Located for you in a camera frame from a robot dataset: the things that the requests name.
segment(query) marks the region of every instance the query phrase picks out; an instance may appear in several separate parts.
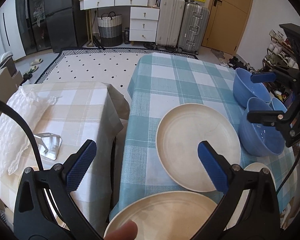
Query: woven laundry basket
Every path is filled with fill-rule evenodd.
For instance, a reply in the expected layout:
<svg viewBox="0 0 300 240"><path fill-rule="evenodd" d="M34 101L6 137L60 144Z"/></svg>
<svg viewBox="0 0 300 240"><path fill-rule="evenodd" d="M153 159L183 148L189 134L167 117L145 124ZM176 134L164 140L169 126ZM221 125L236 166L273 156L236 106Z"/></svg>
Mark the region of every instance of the woven laundry basket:
<svg viewBox="0 0 300 240"><path fill-rule="evenodd" d="M122 44L122 15L114 12L104 13L97 17L101 44L104 47L114 47Z"/></svg>

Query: white plastic bag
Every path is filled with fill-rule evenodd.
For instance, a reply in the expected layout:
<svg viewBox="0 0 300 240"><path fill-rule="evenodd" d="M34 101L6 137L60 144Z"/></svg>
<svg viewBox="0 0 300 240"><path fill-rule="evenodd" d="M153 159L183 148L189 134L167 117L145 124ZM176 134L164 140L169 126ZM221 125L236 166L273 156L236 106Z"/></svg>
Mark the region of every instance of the white plastic bag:
<svg viewBox="0 0 300 240"><path fill-rule="evenodd" d="M7 105L14 109L26 121L31 130L34 130L46 109L56 103L55 97L41 98L33 91L25 92L19 87ZM5 114L0 116L0 176L6 171L13 174L24 150L30 141L22 128Z"/></svg>

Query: tablecloth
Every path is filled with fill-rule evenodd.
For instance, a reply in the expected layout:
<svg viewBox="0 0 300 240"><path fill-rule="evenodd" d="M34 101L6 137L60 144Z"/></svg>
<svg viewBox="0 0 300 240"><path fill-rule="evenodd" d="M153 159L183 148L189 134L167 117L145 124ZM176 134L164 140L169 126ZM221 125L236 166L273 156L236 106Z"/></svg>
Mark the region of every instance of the tablecloth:
<svg viewBox="0 0 300 240"><path fill-rule="evenodd" d="M129 104L112 85L100 82L43 83L26 85L24 90L33 90L41 97L57 97L56 104L46 110L34 130L34 133L51 132L62 138L55 161L41 156L44 169L64 163L87 139L97 143L97 155L71 196L90 224L103 234L112 193L112 143L123 128L120 118L129 116ZM22 172L28 166L36 166L31 147L23 152L14 174L0 177L0 198L12 211Z"/></svg>
<svg viewBox="0 0 300 240"><path fill-rule="evenodd" d="M203 104L223 114L238 133L244 108L233 96L234 76L233 69L186 57L153 53L139 60L128 87L132 103L123 154L120 196L111 218L145 196L186 190L168 176L155 147L158 124L169 110L185 103ZM267 165L278 187L294 162L293 150L285 147L279 156L254 157L241 145L240 166L245 168L253 162ZM295 171L278 194L280 211L293 197L296 184ZM216 203L222 197L217 191L204 195Z"/></svg>

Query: white wardrobe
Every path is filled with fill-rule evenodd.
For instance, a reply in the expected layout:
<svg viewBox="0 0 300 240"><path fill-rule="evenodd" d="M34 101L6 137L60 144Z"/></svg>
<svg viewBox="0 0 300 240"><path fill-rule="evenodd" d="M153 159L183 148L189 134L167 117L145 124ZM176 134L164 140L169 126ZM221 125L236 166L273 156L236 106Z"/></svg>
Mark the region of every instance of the white wardrobe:
<svg viewBox="0 0 300 240"><path fill-rule="evenodd" d="M0 55L12 51L13 60L26 55L19 33L16 0L6 0L0 8Z"/></svg>

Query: door frame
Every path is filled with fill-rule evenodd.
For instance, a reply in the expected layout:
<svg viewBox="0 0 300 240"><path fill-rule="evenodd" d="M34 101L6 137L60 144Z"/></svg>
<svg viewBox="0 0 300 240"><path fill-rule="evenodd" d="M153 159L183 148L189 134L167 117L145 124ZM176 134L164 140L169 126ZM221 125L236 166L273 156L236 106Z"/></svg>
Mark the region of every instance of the door frame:
<svg viewBox="0 0 300 240"><path fill-rule="evenodd" d="M214 1L214 0L210 0L210 1L209 1L209 6L208 6L209 12L211 12L211 10L212 10L213 1ZM237 50L238 50L238 48L239 48L241 39L242 39L243 34L244 34L244 31L245 31L245 29L246 29L246 27L247 27L247 23L248 23L248 20L249 20L249 17L250 17L251 8L252 8L252 3L253 3L253 0L250 1L249 10L248 10L248 13L247 13L247 18L246 18L246 21L245 21L245 23L244 23L243 30L242 30L242 33L241 33L241 35L240 35L239 41L238 41L238 43L237 43L236 49L234 50L234 54L237 54ZM205 38L205 35L206 35L206 34L204 34L203 39L202 39L202 43L201 43L201 46L203 46L203 47L204 47L204 45L203 45L203 40L204 40L204 38Z"/></svg>

